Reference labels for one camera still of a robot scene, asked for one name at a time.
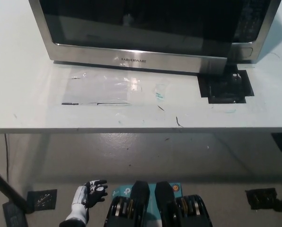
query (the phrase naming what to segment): black pole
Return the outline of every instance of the black pole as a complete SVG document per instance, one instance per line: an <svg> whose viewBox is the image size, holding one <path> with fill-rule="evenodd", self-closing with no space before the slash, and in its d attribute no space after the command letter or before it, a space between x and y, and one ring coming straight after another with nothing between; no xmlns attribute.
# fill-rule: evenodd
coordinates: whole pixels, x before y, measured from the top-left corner
<svg viewBox="0 0 282 227"><path fill-rule="evenodd" d="M30 207L27 201L19 195L1 176L0 176L0 191L8 197L18 208L24 213L31 214L34 209Z"/></svg>

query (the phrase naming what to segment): floor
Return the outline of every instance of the floor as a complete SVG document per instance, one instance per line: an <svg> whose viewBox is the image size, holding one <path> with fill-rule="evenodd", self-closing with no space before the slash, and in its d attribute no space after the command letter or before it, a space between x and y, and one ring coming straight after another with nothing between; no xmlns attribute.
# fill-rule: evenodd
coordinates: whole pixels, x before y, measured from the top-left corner
<svg viewBox="0 0 282 227"><path fill-rule="evenodd" d="M58 226L77 187L106 179L108 192L135 180L181 182L199 194L214 227L282 227L282 213L251 210L245 190L275 187L282 198L282 152L268 133L11 134L9 181L27 191L57 189L55 210L27 215L30 227ZM0 173L6 177L4 135ZM0 193L0 227L5 227ZM103 226L111 197L97 204L88 226Z"/></svg>

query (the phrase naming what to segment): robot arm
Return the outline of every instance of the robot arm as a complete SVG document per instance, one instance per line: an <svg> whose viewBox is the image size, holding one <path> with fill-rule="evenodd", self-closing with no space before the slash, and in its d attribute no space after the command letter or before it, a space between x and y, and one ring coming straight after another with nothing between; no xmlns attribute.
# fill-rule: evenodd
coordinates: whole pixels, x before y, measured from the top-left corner
<svg viewBox="0 0 282 227"><path fill-rule="evenodd" d="M97 202L103 202L103 196L107 196L105 180L90 181L76 190L71 213L59 227L86 227L89 214L88 209L95 206Z"/></svg>

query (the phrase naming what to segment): microwave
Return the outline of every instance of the microwave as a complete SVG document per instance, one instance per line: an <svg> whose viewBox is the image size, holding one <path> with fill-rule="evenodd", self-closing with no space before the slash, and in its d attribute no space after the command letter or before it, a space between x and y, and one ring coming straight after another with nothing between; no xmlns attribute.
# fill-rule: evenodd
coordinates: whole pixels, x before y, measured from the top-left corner
<svg viewBox="0 0 282 227"><path fill-rule="evenodd" d="M29 0L51 60L222 74L256 60L281 0Z"/></svg>

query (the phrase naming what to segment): white tabletop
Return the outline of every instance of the white tabletop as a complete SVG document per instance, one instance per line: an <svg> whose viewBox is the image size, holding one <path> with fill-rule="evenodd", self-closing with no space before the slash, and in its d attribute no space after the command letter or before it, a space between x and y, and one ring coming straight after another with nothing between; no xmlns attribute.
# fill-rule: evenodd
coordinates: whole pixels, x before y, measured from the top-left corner
<svg viewBox="0 0 282 227"><path fill-rule="evenodd" d="M28 0L0 0L0 132L282 131L282 3L261 60L239 68L255 96L210 105L197 77L53 64ZM123 78L131 105L61 105L73 72Z"/></svg>

